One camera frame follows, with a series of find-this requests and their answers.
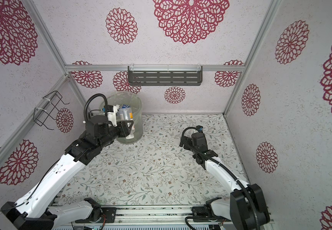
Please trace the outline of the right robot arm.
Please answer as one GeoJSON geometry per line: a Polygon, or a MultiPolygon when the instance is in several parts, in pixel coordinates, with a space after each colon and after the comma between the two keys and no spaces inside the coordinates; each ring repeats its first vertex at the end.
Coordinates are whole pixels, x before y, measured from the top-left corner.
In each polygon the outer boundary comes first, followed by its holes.
{"type": "Polygon", "coordinates": [[[237,230],[259,230],[271,221],[263,190],[257,184],[250,184],[238,178],[208,148],[205,134],[195,128],[190,137],[184,130],[180,138],[180,147],[190,150],[196,163],[209,172],[230,193],[230,200],[217,197],[206,201],[204,212],[185,218],[186,225],[194,227],[189,220],[230,220],[237,230]]]}

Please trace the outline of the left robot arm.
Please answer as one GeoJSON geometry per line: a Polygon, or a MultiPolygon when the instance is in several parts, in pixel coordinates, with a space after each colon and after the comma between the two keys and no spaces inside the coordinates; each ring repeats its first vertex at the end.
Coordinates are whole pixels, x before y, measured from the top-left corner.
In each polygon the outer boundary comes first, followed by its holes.
{"type": "Polygon", "coordinates": [[[85,119],[85,131],[65,149],[65,153],[45,173],[38,184],[16,202],[6,202],[0,210],[18,230],[51,230],[76,220],[100,221],[101,205],[92,198],[54,208],[51,201],[80,170],[85,168],[116,138],[130,135],[132,120],[112,124],[106,115],[85,119]]]}

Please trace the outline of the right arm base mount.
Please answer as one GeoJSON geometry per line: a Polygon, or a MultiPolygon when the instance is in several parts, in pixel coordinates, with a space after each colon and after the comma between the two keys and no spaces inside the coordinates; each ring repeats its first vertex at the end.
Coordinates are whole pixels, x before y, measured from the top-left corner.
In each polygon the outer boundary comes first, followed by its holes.
{"type": "Polygon", "coordinates": [[[207,205],[192,207],[192,216],[193,216],[193,221],[195,222],[231,221],[230,219],[224,218],[223,216],[220,216],[219,219],[207,219],[207,218],[218,217],[212,212],[212,210],[207,205]]]}

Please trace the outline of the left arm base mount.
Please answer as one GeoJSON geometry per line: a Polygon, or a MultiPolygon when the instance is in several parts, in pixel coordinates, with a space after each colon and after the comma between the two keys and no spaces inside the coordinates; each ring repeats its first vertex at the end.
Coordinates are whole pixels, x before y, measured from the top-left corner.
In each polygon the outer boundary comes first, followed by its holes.
{"type": "Polygon", "coordinates": [[[102,207],[94,209],[90,216],[86,219],[79,219],[74,223],[114,223],[117,208],[102,207]]]}

